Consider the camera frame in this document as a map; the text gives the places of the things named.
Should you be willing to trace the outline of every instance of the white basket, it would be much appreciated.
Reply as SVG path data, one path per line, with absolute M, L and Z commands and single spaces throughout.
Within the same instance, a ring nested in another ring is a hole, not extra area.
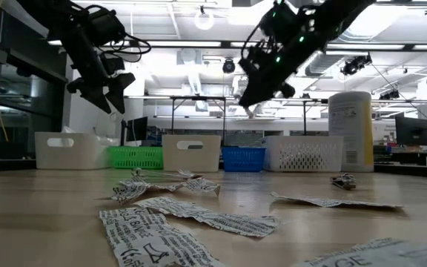
M 263 168 L 268 171 L 338 172 L 342 164 L 341 136 L 268 136 Z
M 201 135 L 162 136 L 164 170 L 219 171 L 221 139 Z
M 94 170 L 109 168 L 108 146 L 91 133 L 36 133 L 38 169 Z

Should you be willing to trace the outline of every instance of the paper scrap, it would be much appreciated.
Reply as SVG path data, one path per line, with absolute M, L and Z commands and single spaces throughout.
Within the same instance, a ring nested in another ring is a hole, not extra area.
M 190 234 L 170 226 L 162 214 L 127 208 L 100 211 L 99 216 L 120 267 L 224 266 Z
M 403 208 L 401 205 L 391 205 L 391 204 L 380 204 L 372 202 L 362 202 L 355 200 L 329 200 L 329 199 L 317 199 L 317 198 L 307 198 L 307 197 L 284 197 L 280 196 L 276 192 L 271 192 L 271 196 L 276 197 L 281 200 L 290 200 L 296 202 L 307 202 L 310 204 L 318 205 L 323 208 L 335 208 L 339 206 L 367 206 L 375 208 Z
M 135 168 L 133 169 L 132 175 L 136 177 L 161 177 L 164 179 L 181 179 L 181 180 L 187 180 L 187 179 L 196 179 L 203 177 L 201 174 L 194 174 L 189 170 L 177 170 L 179 174 L 169 174 L 165 172 L 158 172 L 158 171 L 146 171 L 141 168 Z
M 121 181 L 120 183 L 122 186 L 113 188 L 115 194 L 111 196 L 110 199 L 118 201 L 121 205 L 132 202 L 146 191 L 174 192 L 180 188 L 186 187 L 195 192 L 208 193 L 213 191 L 217 196 L 219 196 L 220 193 L 220 185 L 203 178 L 190 179 L 187 182 L 181 182 L 176 185 L 161 186 L 147 183 L 141 177 L 134 176 L 131 180 Z
M 188 202 L 180 202 L 170 197 L 154 197 L 136 202 L 143 208 L 152 208 L 163 214 L 181 218 L 194 218 L 198 222 L 223 231 L 249 237 L 266 237 L 279 225 L 279 219 L 272 216 L 249 217 L 246 215 L 222 214 Z
M 332 266 L 427 266 L 427 244 L 385 238 L 356 245 L 315 260 L 298 263 L 293 267 Z

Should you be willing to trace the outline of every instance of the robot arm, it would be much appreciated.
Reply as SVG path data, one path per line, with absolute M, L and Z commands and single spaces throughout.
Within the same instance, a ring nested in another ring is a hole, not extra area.
M 295 14 L 284 0 L 262 17 L 245 41 L 239 64 L 248 76 L 248 86 L 239 104 L 248 107 L 269 100 L 281 91 L 285 98 L 294 95 L 294 88 L 285 80 L 316 50 L 340 36 L 358 15 L 376 0 L 325 0 L 320 6 L 307 5 Z M 257 29 L 268 40 L 244 49 Z
M 108 59 L 106 52 L 99 56 L 95 47 L 121 42 L 127 37 L 134 40 L 135 45 L 144 41 L 125 32 L 114 10 L 109 11 L 98 5 L 83 8 L 70 0 L 17 1 L 36 21 L 49 29 L 50 37 L 61 41 L 73 61 L 72 67 L 80 72 L 81 77 L 69 83 L 67 89 L 71 93 L 80 90 L 83 98 L 107 113 L 111 112 L 107 100 L 119 112 L 124 113 L 123 90 L 134 82 L 134 75 L 116 75 L 116 70 L 124 69 L 122 59 Z M 147 50 L 132 54 L 149 52 L 149 44 L 144 43 L 148 46 Z M 131 53 L 121 51 L 122 49 L 123 46 L 107 53 Z M 104 86 L 109 87 L 106 95 L 103 94 Z

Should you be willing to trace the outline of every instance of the wooden table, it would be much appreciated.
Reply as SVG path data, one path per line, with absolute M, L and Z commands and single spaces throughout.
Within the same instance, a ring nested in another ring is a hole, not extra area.
M 0 266 L 117 266 L 100 210 L 117 208 L 111 188 L 129 171 L 12 171 L 0 173 Z M 290 266 L 321 254 L 395 237 L 427 243 L 427 178 L 355 174 L 356 191 L 329 185 L 330 174 L 209 174 L 222 184 L 219 198 L 185 189 L 169 196 L 215 211 L 277 215 L 282 225 L 258 240 L 168 217 L 227 266 Z M 402 204 L 403 211 L 320 208 L 274 201 L 271 191 Z

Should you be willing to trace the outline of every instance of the computer monitor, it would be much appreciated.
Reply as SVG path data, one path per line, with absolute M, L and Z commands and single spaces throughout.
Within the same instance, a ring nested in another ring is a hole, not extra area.
M 427 145 L 427 119 L 395 117 L 399 145 Z
M 127 142 L 146 140 L 148 132 L 148 118 L 142 117 L 128 121 L 128 129 L 126 131 L 128 132 L 128 136 L 126 138 Z

